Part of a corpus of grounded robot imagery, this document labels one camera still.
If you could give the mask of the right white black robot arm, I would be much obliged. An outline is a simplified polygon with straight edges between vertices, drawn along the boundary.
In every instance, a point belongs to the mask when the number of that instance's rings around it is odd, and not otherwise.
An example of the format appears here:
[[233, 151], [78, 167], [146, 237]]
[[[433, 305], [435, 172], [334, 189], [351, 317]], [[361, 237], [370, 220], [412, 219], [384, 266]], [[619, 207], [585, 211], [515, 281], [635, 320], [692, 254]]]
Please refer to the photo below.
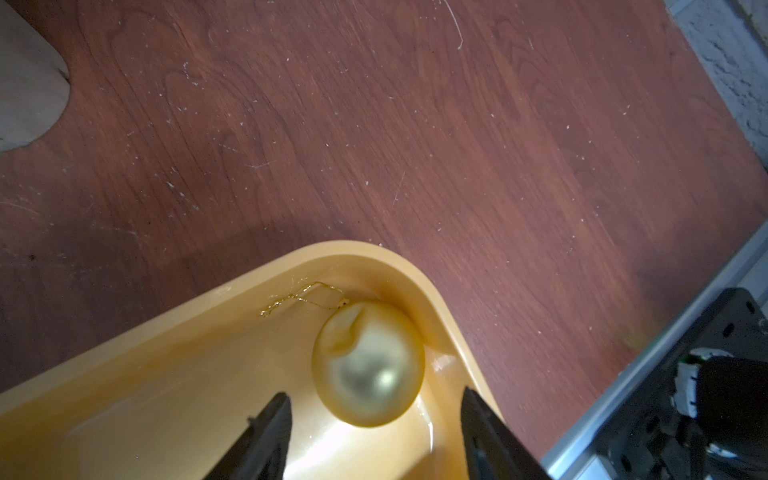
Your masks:
[[767, 363], [699, 348], [677, 363], [671, 403], [708, 443], [753, 465], [767, 463]]

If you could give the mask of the matte gold ball ornament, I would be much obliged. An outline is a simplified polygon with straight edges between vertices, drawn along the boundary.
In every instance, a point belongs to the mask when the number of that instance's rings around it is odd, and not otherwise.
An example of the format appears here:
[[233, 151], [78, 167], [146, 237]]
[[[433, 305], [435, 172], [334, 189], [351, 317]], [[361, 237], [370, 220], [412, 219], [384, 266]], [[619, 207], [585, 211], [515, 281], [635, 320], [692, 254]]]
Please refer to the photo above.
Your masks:
[[426, 375], [426, 347], [406, 312], [388, 301], [356, 298], [337, 285], [309, 281], [268, 296], [258, 314], [267, 318], [298, 306], [310, 307], [317, 317], [296, 355], [305, 384], [290, 393], [301, 427], [379, 428], [411, 408]]

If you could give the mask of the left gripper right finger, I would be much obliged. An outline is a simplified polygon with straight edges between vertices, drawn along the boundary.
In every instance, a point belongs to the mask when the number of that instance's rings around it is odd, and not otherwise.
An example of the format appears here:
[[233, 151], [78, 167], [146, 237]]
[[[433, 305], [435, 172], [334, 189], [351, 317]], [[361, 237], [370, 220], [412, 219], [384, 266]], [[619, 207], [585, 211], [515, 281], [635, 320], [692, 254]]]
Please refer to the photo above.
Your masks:
[[538, 460], [469, 387], [462, 394], [460, 424], [469, 479], [550, 479]]

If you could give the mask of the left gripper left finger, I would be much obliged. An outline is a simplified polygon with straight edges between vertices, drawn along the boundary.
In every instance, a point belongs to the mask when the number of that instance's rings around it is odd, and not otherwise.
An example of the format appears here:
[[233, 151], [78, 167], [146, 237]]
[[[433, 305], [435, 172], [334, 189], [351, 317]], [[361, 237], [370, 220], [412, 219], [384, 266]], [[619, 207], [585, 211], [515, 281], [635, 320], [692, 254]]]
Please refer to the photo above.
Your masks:
[[282, 479], [292, 420], [290, 397], [277, 393], [257, 416], [247, 419], [247, 428], [204, 479]]

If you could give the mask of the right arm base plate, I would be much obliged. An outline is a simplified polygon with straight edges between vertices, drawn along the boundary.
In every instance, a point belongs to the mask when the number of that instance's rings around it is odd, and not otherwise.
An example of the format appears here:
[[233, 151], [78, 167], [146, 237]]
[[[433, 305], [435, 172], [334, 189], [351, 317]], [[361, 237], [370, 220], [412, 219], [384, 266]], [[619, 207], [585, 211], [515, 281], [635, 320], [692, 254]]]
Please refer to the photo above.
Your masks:
[[699, 348], [767, 363], [767, 317], [748, 290], [723, 290], [600, 432], [596, 450], [619, 478], [766, 478], [767, 463], [753, 465], [708, 443], [672, 405], [677, 363]]

